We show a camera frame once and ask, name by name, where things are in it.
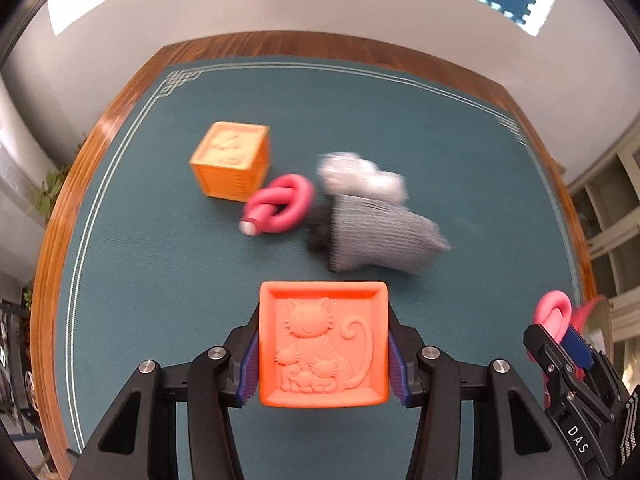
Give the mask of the orange duck relief cube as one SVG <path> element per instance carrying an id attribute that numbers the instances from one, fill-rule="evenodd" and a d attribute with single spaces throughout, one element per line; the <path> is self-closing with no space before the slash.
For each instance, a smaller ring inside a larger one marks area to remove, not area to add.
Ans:
<path id="1" fill-rule="evenodd" d="M 246 203 L 270 168 L 270 128 L 242 122 L 214 122 L 189 164 L 204 195 Z"/>

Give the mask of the orange cat relief cube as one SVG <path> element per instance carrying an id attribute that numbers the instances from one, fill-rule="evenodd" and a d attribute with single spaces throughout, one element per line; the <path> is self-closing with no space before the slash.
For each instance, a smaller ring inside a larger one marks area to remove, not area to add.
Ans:
<path id="1" fill-rule="evenodd" d="M 272 408 L 356 408 L 386 402 L 388 324 L 383 282 L 262 283 L 260 402 Z"/>

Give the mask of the beige glass door cabinet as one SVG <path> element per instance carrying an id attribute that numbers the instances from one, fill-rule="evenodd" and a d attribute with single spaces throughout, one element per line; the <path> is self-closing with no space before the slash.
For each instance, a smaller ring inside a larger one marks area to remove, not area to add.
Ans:
<path id="1" fill-rule="evenodd" d="M 605 296 L 608 342 L 639 336 L 639 123 L 570 185 L 597 292 Z"/>

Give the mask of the clear plastic bag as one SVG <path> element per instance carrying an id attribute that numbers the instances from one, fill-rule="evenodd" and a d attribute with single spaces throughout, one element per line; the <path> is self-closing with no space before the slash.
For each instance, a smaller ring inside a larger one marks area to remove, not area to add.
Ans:
<path id="1" fill-rule="evenodd" d="M 323 154 L 317 174 L 329 196 L 373 198 L 396 206 L 402 206 L 408 200 L 406 180 L 401 174 L 381 170 L 357 153 Z"/>

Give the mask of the red open cardboard box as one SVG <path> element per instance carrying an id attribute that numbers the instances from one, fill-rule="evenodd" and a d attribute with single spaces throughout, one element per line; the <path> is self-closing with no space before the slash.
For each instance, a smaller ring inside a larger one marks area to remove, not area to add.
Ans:
<path id="1" fill-rule="evenodd" d="M 575 308 L 572 326 L 594 348 L 605 353 L 612 352 L 612 306 L 605 296 L 599 295 Z"/>

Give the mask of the grey ribbed sock with black cuff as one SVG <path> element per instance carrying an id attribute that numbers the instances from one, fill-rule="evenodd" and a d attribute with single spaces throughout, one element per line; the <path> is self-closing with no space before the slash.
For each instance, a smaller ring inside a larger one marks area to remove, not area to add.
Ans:
<path id="1" fill-rule="evenodd" d="M 382 266 L 418 274 L 450 251 L 430 219 L 382 200 L 335 195 L 308 214 L 306 244 L 333 273 Z"/>

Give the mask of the green potted plant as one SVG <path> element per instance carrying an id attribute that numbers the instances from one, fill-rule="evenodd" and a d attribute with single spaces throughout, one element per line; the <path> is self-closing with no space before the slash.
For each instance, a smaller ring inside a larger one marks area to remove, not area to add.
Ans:
<path id="1" fill-rule="evenodd" d="M 49 170 L 46 177 L 32 194 L 32 206 L 43 218 L 44 223 L 48 223 L 53 212 L 56 200 L 62 191 L 62 187 L 70 172 L 70 165 Z"/>

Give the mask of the pink knotted foam tube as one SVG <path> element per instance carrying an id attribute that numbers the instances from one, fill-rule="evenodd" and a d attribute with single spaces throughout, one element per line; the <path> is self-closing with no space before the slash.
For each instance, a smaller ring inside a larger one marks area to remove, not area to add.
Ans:
<path id="1" fill-rule="evenodd" d="M 575 308 L 577 307 L 572 305 L 565 292 L 552 290 L 547 292 L 536 305 L 533 324 L 542 326 L 551 339 L 561 347 L 562 338 L 567 329 L 572 326 L 572 314 Z M 576 370 L 576 377 L 578 379 L 584 378 L 584 370 L 577 368 L 574 363 L 573 366 Z"/>
<path id="2" fill-rule="evenodd" d="M 299 226 L 314 200 L 314 185 L 300 174 L 285 174 L 245 203 L 240 232 L 247 236 L 279 234 Z"/>

